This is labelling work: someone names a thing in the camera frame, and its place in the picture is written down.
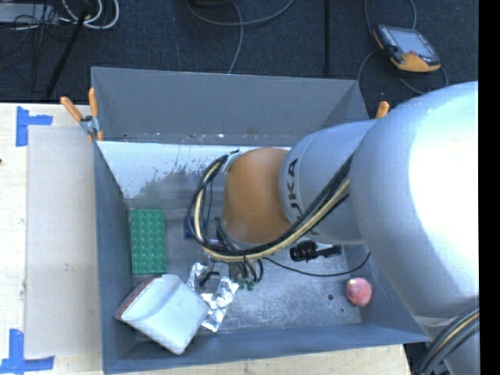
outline handheld device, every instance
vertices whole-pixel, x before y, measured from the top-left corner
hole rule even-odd
[[[381,24],[374,27],[373,36],[389,62],[401,71],[427,73],[441,67],[435,48],[416,29]]]

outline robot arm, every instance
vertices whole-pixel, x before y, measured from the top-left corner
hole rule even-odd
[[[277,181],[278,193],[252,195],[247,200],[257,204],[247,211],[266,207],[264,216],[281,222],[255,228],[252,218],[231,213],[234,201],[225,202],[223,238],[231,239],[228,230],[243,237],[252,229],[259,237],[233,237],[236,252],[206,252],[228,262],[260,258],[303,235],[328,245],[365,243],[434,341],[418,371],[429,373],[444,359],[452,375],[480,373],[477,82],[414,98],[380,119],[319,130],[286,155],[258,161],[258,178]],[[286,219],[291,230],[276,239]],[[201,235],[199,221],[193,231]]]

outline yellow cable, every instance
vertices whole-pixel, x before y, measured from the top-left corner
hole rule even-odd
[[[460,332],[462,329],[464,329],[467,325],[469,325],[470,323],[472,323],[476,318],[479,317],[479,312],[476,312],[474,313],[474,315],[472,315],[470,318],[468,318],[467,320],[463,321],[463,323],[461,323],[460,325],[457,326],[457,328],[455,328],[453,330],[453,332],[451,332],[447,337],[446,339],[444,339],[438,347],[436,347],[436,351],[434,352],[434,354],[432,355],[431,359],[434,358],[436,356],[436,354],[438,354],[440,352],[440,350],[443,349],[443,347],[445,347],[449,342],[450,340],[452,340],[458,332]]]
[[[207,179],[209,179],[212,176],[212,174],[214,173],[214,171],[218,170],[221,165],[223,165],[223,164],[221,162],[218,162],[215,166],[213,166],[210,169],[210,171],[205,175],[205,178],[202,180],[202,182],[205,182]],[[198,192],[198,194],[196,195],[195,214],[194,214],[194,217],[195,217],[195,232],[198,235],[198,238],[200,240],[203,240],[203,235],[202,235],[202,225],[200,223],[200,217],[199,217],[198,213],[199,213],[199,211],[202,208],[202,198],[203,198],[203,195],[204,195],[203,189],[200,190]]]
[[[268,248],[267,250],[264,250],[263,252],[258,252],[258,253],[253,253],[253,254],[248,254],[248,255],[224,255],[220,254],[218,252],[214,252],[213,250],[203,247],[203,250],[214,257],[215,259],[219,259],[221,261],[227,261],[227,262],[239,262],[239,261],[245,261],[249,259],[261,259],[265,255],[271,255],[278,250],[281,250],[282,248],[288,246],[289,244],[293,243],[294,241],[298,240],[302,235],[306,234],[309,232],[311,229],[314,228],[314,226],[333,208],[338,204],[338,202],[341,200],[343,197],[344,193],[348,190],[349,186],[349,179],[347,179],[335,192],[335,194],[331,197],[328,202],[321,207],[306,223],[304,223],[300,228],[298,228],[293,234],[288,236],[286,239],[284,239],[282,242],[278,243],[277,245],[274,245],[271,248]],[[202,233],[201,233],[201,225],[199,223],[199,218],[198,218],[198,211],[201,206],[201,200],[202,200],[203,193],[200,191],[197,195],[197,200],[196,200],[196,205],[195,205],[195,231],[197,235],[202,239]]]

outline wooden table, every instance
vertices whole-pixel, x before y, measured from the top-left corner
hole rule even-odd
[[[25,331],[27,287],[27,179],[28,146],[16,147],[16,108],[21,105],[31,116],[50,115],[50,127],[78,129],[79,125],[61,105],[37,105],[0,103],[0,359],[9,356],[9,330]],[[78,107],[84,115],[90,114],[88,106]],[[79,291],[74,291],[75,298]],[[66,300],[71,306],[71,299]],[[40,315],[50,316],[50,312]],[[55,355],[54,367],[45,373],[99,374],[101,370],[100,350],[96,352],[75,352],[70,355]],[[337,352],[294,355],[276,359],[259,359],[229,362],[207,366],[191,366],[171,370],[140,373],[164,375],[191,375],[198,373],[227,375],[279,375],[304,374],[321,375],[410,375],[408,363],[401,345],[377,348],[361,348]]]

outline gray carpet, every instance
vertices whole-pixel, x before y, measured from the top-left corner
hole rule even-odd
[[[68,18],[61,0],[16,0],[55,7]],[[252,21],[272,16],[291,0],[235,0],[200,7],[187,0],[118,0],[120,16],[108,30],[83,28],[47,97],[47,86],[76,25],[13,30],[0,25],[0,101],[57,102],[68,95],[87,102],[93,66],[227,73],[238,50],[241,27],[215,22]],[[75,13],[82,0],[66,0]],[[111,0],[103,0],[109,22]],[[329,72],[325,69],[325,0],[293,0],[279,16],[243,27],[232,73],[281,77],[356,79],[369,114],[380,100],[392,107],[421,92],[478,78],[479,0],[330,0]],[[443,70],[400,77],[376,49],[370,25],[416,29],[436,48]]]

